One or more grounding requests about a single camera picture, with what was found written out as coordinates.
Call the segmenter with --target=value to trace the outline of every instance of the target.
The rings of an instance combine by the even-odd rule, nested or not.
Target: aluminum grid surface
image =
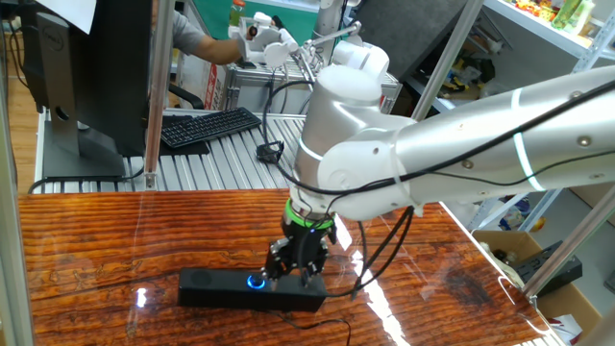
[[[211,111],[169,110],[165,115],[199,115]],[[282,140],[286,148],[281,160],[282,166],[290,171],[297,152],[297,143],[304,125],[304,116],[268,116],[270,140]],[[42,143],[44,119],[39,120],[36,180],[42,177]],[[288,188],[288,183],[273,165],[256,159],[257,146],[264,143],[260,128],[224,136],[209,142],[209,155],[177,155],[159,158],[158,188],[160,191],[219,190],[253,188]],[[127,176],[143,167],[143,158],[125,158]],[[49,183],[35,190],[35,193],[81,193],[81,192],[124,192],[143,191],[143,176],[125,183],[82,182]]]

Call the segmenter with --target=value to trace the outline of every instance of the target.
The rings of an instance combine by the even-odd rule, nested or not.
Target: black cable
[[[611,151],[607,151],[607,152],[603,152],[603,153],[599,153],[599,154],[593,154],[593,155],[587,155],[587,156],[583,156],[583,157],[579,157],[579,158],[573,158],[573,159],[567,159],[564,161],[560,161],[560,162],[556,162],[556,163],[552,163],[548,166],[545,166],[539,170],[537,170],[536,172],[534,172],[532,175],[527,176],[524,179],[520,179],[516,182],[510,182],[510,183],[498,183],[498,182],[493,182],[493,181],[489,181],[486,179],[481,179],[481,178],[472,178],[472,177],[464,177],[464,176],[460,176],[460,175],[456,175],[456,174],[450,174],[450,173],[442,173],[442,172],[430,172],[429,174],[433,174],[433,175],[441,175],[441,176],[445,176],[445,177],[451,177],[451,178],[457,178],[457,179],[463,179],[463,180],[468,180],[468,181],[475,181],[475,182],[481,182],[481,183],[486,183],[486,184],[490,184],[490,185],[497,185],[497,186],[514,186],[514,185],[518,185],[520,183],[523,183],[531,178],[534,178],[536,176],[538,176],[539,174],[542,174],[552,168],[556,168],[562,164],[566,164],[566,163],[571,163],[571,162],[575,162],[575,161],[583,161],[583,160],[589,160],[589,159],[594,159],[594,158],[599,158],[602,156],[606,156],[606,155],[613,155],[615,154],[615,150],[611,150]]]
[[[314,85],[314,82],[310,82],[310,81],[293,81],[290,83],[286,83],[283,86],[278,87],[277,89],[275,89],[272,93],[269,94],[269,99],[267,100],[267,103],[265,104],[265,108],[262,112],[262,138],[265,141],[265,145],[269,145],[269,139],[267,138],[267,113],[269,112],[269,109],[271,108],[271,104],[273,103],[273,98],[276,97],[276,95],[284,90],[287,87],[292,87],[292,86],[297,86],[297,85]]]
[[[12,62],[15,65],[15,72],[17,73],[17,79],[19,80],[19,82],[21,82],[21,84],[27,88],[28,84],[26,84],[26,82],[24,82],[21,79],[21,73],[23,73],[23,66],[21,65],[21,53],[20,53],[20,47],[19,47],[19,39],[17,39],[16,36],[16,31],[14,29],[14,27],[12,26],[12,20],[9,19],[9,26],[11,27],[11,37],[9,38],[9,46],[11,47],[11,56],[12,56]],[[17,46],[17,56],[15,56],[15,50],[12,48],[12,42],[15,41],[15,45]]]
[[[355,286],[353,287],[353,290],[355,291],[353,293],[353,297],[351,298],[351,300],[353,301],[357,297],[357,287],[361,284],[361,282],[363,281],[363,277],[367,272],[367,236],[365,235],[365,228],[363,228],[363,223],[360,221],[358,221],[358,229],[361,232],[361,242],[363,243],[363,266],[361,267],[361,274],[358,276],[357,281],[355,282]]]
[[[306,233],[301,237],[301,240],[299,241],[299,249],[297,250],[297,269],[299,270],[302,285],[305,285],[308,282],[306,281],[306,275],[304,274],[304,249],[306,248],[306,241],[308,240],[309,235],[310,233]]]
[[[328,298],[339,298],[339,297],[344,297],[344,296],[347,296],[347,295],[355,294],[355,292],[357,290],[362,290],[367,285],[369,285],[370,283],[375,281],[377,278],[379,278],[382,275],[382,273],[384,273],[386,268],[388,268],[388,266],[391,264],[391,262],[393,262],[393,260],[397,256],[398,252],[402,248],[402,245],[404,245],[404,241],[406,240],[407,233],[408,233],[408,231],[410,229],[410,226],[412,225],[412,217],[414,216],[414,207],[408,207],[406,211],[409,211],[409,215],[407,216],[406,227],[404,228],[404,232],[402,233],[402,236],[400,237],[400,240],[397,242],[397,245],[395,246],[395,249],[393,249],[393,253],[391,254],[391,256],[389,256],[389,258],[386,260],[386,262],[381,267],[381,269],[376,274],[374,274],[372,279],[367,281],[367,283],[360,284],[357,288],[353,287],[352,289],[350,289],[350,290],[348,290],[346,292],[328,294],[327,295]]]
[[[101,182],[101,183],[124,183],[124,182],[128,182],[140,176],[141,174],[143,174],[143,171],[144,171],[144,168],[141,168],[134,175],[130,177],[122,177],[122,178],[109,178],[109,177],[45,178],[45,179],[41,179],[35,182],[34,184],[32,184],[32,186],[30,186],[30,189],[28,189],[28,194],[32,194],[37,187],[43,184],[47,184],[47,183],[75,183],[75,182],[80,183],[82,181],[96,181],[96,182]]]
[[[329,319],[326,321],[322,321],[322,322],[317,322],[308,326],[299,326],[297,325],[295,322],[293,322],[292,320],[284,317],[281,313],[277,313],[274,311],[269,311],[269,310],[257,310],[258,312],[263,312],[263,313],[268,313],[270,315],[274,315],[280,319],[282,319],[282,321],[286,322],[287,324],[289,324],[290,326],[292,326],[292,328],[297,329],[297,330],[301,330],[301,331],[309,331],[311,329],[314,328],[318,328],[320,326],[326,325],[326,324],[331,324],[331,323],[343,323],[348,327],[348,337],[346,338],[346,346],[350,345],[350,338],[352,336],[353,333],[353,328],[351,327],[350,323],[348,323],[348,321],[346,321],[343,318],[336,318],[336,319]]]
[[[342,30],[342,28],[344,27],[344,14],[346,13],[346,8],[348,7],[348,0],[344,0],[344,3],[342,5],[342,15],[339,18],[339,24],[337,25],[337,30]],[[337,37],[334,41],[333,44],[333,49],[335,49],[335,46],[337,45],[337,43],[341,40],[341,37]],[[331,64],[331,62],[333,61],[333,51],[331,52],[331,56],[329,57],[329,64]]]
[[[298,83],[298,82],[303,82],[303,81],[297,81],[297,82],[291,82],[288,85],[284,85],[284,86],[280,86],[278,87],[278,89],[276,89],[276,91],[274,91],[274,95],[277,92],[280,92],[280,90],[282,88],[285,87],[290,87],[290,85],[292,85],[293,83]],[[407,182],[409,180],[415,179],[415,178],[419,178],[422,177],[426,174],[433,174],[435,171],[449,167],[453,164],[457,164],[460,163],[464,160],[470,159],[475,155],[478,155],[480,153],[483,153],[493,147],[495,147],[496,145],[502,144],[503,142],[512,139],[516,134],[519,133],[523,133],[526,131],[529,131],[533,128],[535,128],[538,125],[541,125],[543,123],[545,123],[546,121],[551,120],[552,118],[561,115],[562,113],[569,111],[571,109],[573,109],[574,107],[577,107],[585,102],[591,101],[596,97],[602,96],[603,94],[607,93],[608,91],[611,91],[615,89],[615,81],[613,82],[609,82],[606,83],[602,86],[598,86],[592,90],[589,90],[583,94],[581,94],[578,97],[574,97],[572,99],[570,99],[567,102],[564,102],[563,104],[555,107],[552,110],[549,110],[545,113],[543,113],[542,115],[539,115],[535,118],[533,118],[530,121],[527,121],[526,123],[500,135],[495,137],[494,139],[491,139],[485,143],[483,143],[482,145],[466,152],[463,153],[461,155],[458,155],[452,159],[449,159],[447,161],[444,162],[440,162],[438,164],[435,164],[431,167],[416,171],[416,172],[412,172],[412,173],[408,173],[405,175],[400,176],[400,180],[402,182]],[[294,179],[290,174],[288,174],[288,172],[284,171],[284,169],[278,165],[278,169],[281,171],[282,175],[287,178],[291,183],[293,183],[294,185],[297,185],[298,187],[304,188],[308,191],[312,191],[315,193],[320,193],[320,194],[324,194],[324,195],[349,195],[349,194],[354,194],[354,193],[361,193],[361,192],[368,192],[368,191],[373,191],[376,189],[380,189],[380,188],[384,188],[384,187],[388,187],[388,186],[392,186],[395,185],[397,182],[395,181],[395,178],[384,178],[384,179],[380,179],[371,183],[368,183],[364,186],[361,187],[357,187],[357,188],[352,188],[352,189],[348,189],[348,190],[327,190],[327,189],[323,189],[323,188],[318,188],[318,187],[314,187],[311,185],[307,185],[307,184],[303,184],[299,181],[297,181],[296,179]]]

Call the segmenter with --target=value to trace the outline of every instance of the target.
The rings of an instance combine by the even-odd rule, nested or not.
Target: wooden table
[[[37,344],[344,345],[343,324],[298,331],[255,311],[177,307],[183,267],[261,268],[269,241],[283,236],[287,197],[287,190],[22,197]],[[366,223],[370,253],[397,215]],[[343,224],[348,232],[341,227],[339,237],[352,244],[330,247],[329,292],[357,277],[357,224]],[[318,313],[291,318],[300,325],[344,318],[352,345],[516,345],[553,333],[437,204],[415,217],[396,260],[354,302],[329,299]]]

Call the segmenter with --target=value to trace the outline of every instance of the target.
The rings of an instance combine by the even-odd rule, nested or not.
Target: black keyboard
[[[162,127],[162,140],[176,149],[202,140],[212,140],[225,135],[260,126],[260,119],[244,108],[197,116]]]

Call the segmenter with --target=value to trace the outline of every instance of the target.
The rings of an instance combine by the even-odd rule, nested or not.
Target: paper
[[[64,20],[89,35],[96,11],[96,0],[37,0]]]

